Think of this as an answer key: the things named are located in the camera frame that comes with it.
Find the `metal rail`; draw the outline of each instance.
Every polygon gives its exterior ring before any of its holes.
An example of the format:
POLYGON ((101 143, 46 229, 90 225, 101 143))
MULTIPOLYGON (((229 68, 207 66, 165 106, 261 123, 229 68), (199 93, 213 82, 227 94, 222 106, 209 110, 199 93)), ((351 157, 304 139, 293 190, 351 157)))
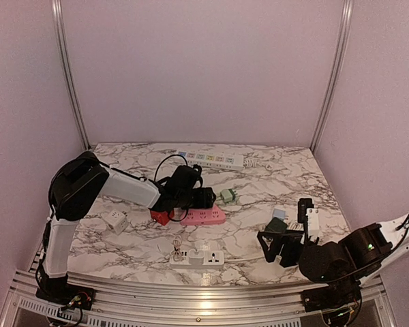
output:
POLYGON ((320 139, 324 128, 326 126, 327 117, 329 115, 333 96, 335 94, 336 84, 339 78, 339 74, 342 69, 342 64, 344 62, 344 56, 347 48, 348 36, 350 33, 350 23, 353 12, 353 0, 344 0, 344 7, 342 10, 341 25, 339 26, 338 42, 335 51, 335 59, 333 61, 332 72, 329 78, 329 85, 327 86, 327 91, 324 96, 322 103, 320 116, 316 124, 314 135, 312 136, 312 141, 310 149, 313 154, 315 154, 316 149, 320 143, 320 139))
MULTIPOLYGON (((70 283, 96 290, 93 308, 85 311, 83 326, 109 326, 108 322, 115 321, 142 327, 262 327, 279 326, 282 322, 291 326, 289 322, 317 314, 304 312, 300 293, 319 286, 307 281, 235 287, 160 285, 73 273, 70 283)), ((27 301, 32 302, 34 310, 46 305, 50 311, 55 309, 54 305, 35 297, 36 288, 33 273, 16 272, 1 317, 2 326, 12 326, 10 322, 15 319, 15 310, 21 307, 22 299, 26 300, 26 306, 27 301)), ((380 277, 371 280, 362 293, 365 302, 386 296, 380 277)))
POLYGON ((59 47, 59 54, 61 55, 61 63, 63 73, 65 75, 65 83, 67 85, 68 95, 73 110, 74 120, 76 121, 77 130, 83 148, 89 150, 91 145, 89 143, 87 130, 83 123, 82 112, 77 98, 76 88, 74 87, 73 74, 71 71, 70 59, 68 57, 67 42, 65 37, 65 27, 63 26, 62 4, 61 0, 52 0, 53 18, 55 21, 55 31, 59 47))

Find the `white power strip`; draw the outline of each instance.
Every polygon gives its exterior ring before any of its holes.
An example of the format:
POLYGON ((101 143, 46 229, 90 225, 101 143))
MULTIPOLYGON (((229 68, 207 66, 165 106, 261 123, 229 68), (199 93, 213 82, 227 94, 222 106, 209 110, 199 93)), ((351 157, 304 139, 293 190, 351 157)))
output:
MULTIPOLYGON (((229 155, 227 153, 212 153, 204 151, 177 150, 177 154, 184 157, 190 164, 198 164, 203 167, 223 168, 229 170, 242 170, 244 168, 243 155, 229 155)), ((183 163, 180 157, 175 161, 183 163)))
POLYGON ((224 266, 223 251, 189 250, 181 251, 183 260, 175 261, 170 256, 170 267, 174 269, 221 269, 224 266))

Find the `pink wall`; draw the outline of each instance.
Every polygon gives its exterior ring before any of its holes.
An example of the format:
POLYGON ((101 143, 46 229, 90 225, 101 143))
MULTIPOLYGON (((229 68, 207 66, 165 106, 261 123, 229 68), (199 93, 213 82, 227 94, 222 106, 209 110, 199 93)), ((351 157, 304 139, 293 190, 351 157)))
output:
MULTIPOLYGON (((409 209, 409 0, 355 1, 316 156, 353 228, 409 209)), ((398 326, 409 327, 409 257, 382 278, 398 326)))
POLYGON ((0 0, 0 310, 39 245, 50 179, 79 151, 50 1, 0 0))
POLYGON ((309 146, 342 1, 63 2, 92 143, 309 146))

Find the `marble surface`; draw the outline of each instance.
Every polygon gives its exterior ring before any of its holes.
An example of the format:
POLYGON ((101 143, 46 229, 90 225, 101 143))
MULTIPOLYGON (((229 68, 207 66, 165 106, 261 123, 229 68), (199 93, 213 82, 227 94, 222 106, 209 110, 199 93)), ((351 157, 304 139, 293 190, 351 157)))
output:
MULTIPOLYGON (((203 168, 204 186, 218 194, 236 190, 238 199, 224 205, 222 225, 162 226, 150 218, 146 208, 108 197, 99 197, 77 227, 68 260, 69 271, 145 283, 171 285, 253 285, 304 280, 298 268, 282 268, 278 260, 267 263, 257 232, 271 219, 273 208, 286 211, 287 222, 297 224, 297 201, 311 197, 320 211, 321 243, 338 241, 349 230, 338 203, 309 149, 282 146, 220 144, 99 144, 100 160, 135 175, 153 178, 155 169, 177 149, 242 154, 242 171, 203 168), (127 214, 130 225, 120 235, 106 228, 101 217, 111 210, 127 214), (182 250, 220 249, 227 262, 221 270, 173 270, 168 259, 176 235, 182 250)), ((171 175, 177 164, 167 161, 158 178, 171 175)))

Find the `pink power strip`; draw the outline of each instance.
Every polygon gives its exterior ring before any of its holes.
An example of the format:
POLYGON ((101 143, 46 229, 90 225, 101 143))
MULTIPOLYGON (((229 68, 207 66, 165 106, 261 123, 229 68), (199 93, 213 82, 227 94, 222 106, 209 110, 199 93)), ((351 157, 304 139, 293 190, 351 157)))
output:
POLYGON ((181 225, 217 225, 226 221, 226 214, 216 205, 210 209, 190 209, 181 225))

